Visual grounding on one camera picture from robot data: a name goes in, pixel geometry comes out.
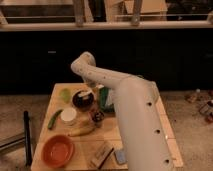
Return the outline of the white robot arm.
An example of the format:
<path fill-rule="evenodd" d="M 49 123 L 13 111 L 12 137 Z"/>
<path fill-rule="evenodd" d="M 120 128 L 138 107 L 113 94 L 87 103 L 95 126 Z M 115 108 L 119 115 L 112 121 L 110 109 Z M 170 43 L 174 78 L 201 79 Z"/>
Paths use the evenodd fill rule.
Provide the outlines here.
<path fill-rule="evenodd" d="M 104 85 L 114 92 L 114 109 L 129 171 L 175 171 L 156 103 L 159 91 L 153 81 L 96 66 L 94 56 L 83 52 L 71 70 L 92 87 Z"/>

